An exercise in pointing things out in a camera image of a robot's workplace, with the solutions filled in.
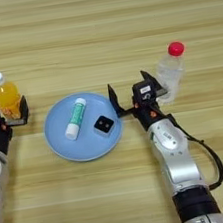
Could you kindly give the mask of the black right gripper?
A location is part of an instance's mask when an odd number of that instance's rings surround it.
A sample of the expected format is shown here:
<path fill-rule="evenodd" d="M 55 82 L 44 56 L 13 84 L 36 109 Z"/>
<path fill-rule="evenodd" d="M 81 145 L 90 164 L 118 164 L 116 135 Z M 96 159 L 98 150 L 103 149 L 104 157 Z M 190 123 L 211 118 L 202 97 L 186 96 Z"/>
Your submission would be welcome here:
<path fill-rule="evenodd" d="M 162 119 L 166 119 L 166 115 L 162 113 L 159 104 L 156 101 L 157 91 L 162 91 L 160 83 L 152 75 L 142 70 L 140 72 L 144 82 L 144 94 L 139 92 L 134 93 L 132 96 L 133 106 L 130 109 L 123 109 L 118 104 L 118 97 L 113 90 L 112 86 L 108 86 L 109 98 L 111 105 L 117 113 L 118 117 L 125 115 L 133 115 L 146 131 L 153 123 Z"/>

